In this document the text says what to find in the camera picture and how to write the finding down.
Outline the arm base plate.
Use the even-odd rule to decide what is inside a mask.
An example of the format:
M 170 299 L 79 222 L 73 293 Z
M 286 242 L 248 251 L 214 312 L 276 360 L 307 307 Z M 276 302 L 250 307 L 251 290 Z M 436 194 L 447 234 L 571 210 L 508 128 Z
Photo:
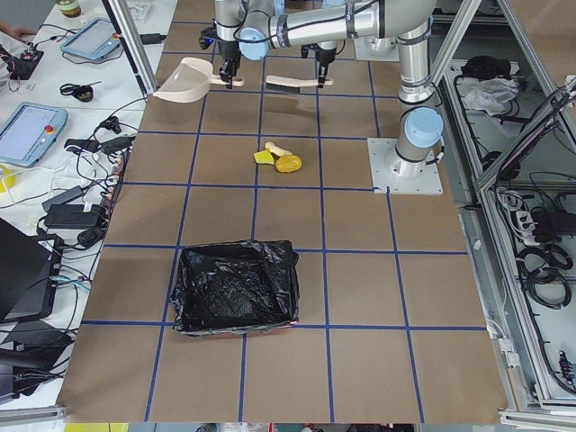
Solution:
M 441 195 L 437 158 L 431 148 L 420 162 L 408 162 L 396 152 L 396 139 L 367 140 L 373 192 L 376 194 Z
M 374 36 L 355 40 L 355 58 L 363 61 L 399 62 L 397 39 Z

